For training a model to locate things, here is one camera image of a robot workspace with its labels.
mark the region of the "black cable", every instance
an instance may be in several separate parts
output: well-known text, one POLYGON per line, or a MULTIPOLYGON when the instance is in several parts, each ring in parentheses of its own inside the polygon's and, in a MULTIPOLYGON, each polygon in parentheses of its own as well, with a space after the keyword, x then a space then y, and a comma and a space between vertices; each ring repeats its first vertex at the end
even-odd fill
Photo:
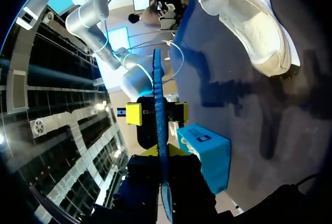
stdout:
POLYGON ((320 173, 312 174, 310 176, 307 176, 305 179, 302 179, 297 184, 295 184, 296 187, 299 187, 300 185, 304 184, 306 181, 309 181, 310 179, 313 179, 315 177, 318 177, 320 173))

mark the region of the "computer monitor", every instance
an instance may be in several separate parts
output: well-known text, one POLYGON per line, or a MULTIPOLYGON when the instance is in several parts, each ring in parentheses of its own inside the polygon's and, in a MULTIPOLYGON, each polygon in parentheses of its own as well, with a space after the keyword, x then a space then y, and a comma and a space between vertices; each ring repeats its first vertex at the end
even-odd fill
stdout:
POLYGON ((150 5, 150 0, 133 0, 134 10, 145 10, 150 5))

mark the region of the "white sneaker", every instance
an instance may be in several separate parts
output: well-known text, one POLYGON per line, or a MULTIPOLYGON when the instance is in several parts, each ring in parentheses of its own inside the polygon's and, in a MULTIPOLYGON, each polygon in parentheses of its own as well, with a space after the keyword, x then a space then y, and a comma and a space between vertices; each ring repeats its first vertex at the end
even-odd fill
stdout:
POLYGON ((266 76, 300 66, 294 43, 276 19, 270 0, 198 0, 241 41, 252 65, 266 76))

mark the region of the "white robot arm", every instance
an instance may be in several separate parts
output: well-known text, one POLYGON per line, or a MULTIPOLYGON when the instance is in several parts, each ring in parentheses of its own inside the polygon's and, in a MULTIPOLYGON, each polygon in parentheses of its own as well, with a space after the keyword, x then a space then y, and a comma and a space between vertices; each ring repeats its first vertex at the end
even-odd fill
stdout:
POLYGON ((152 91, 152 57, 131 54, 124 48, 116 52, 112 50, 107 38, 97 27, 99 22, 108 17, 108 2, 109 0, 85 0, 84 4, 68 15, 66 28, 72 35, 81 38, 113 70, 120 66, 128 69, 119 78, 120 86, 131 99, 136 99, 152 91))

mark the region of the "table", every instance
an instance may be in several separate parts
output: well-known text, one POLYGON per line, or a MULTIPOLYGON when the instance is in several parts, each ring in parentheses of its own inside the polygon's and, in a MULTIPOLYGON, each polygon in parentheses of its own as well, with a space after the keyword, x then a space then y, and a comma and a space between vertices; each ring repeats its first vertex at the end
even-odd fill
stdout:
MULTIPOLYGON (((301 60, 290 79, 257 72, 240 41, 198 0, 190 0, 174 38, 185 55, 175 79, 180 101, 189 103, 189 124, 231 139, 227 193, 244 210, 318 172, 332 130, 327 38, 304 0, 271 2, 301 60)), ((170 58, 176 71, 181 55, 174 47, 170 58)))

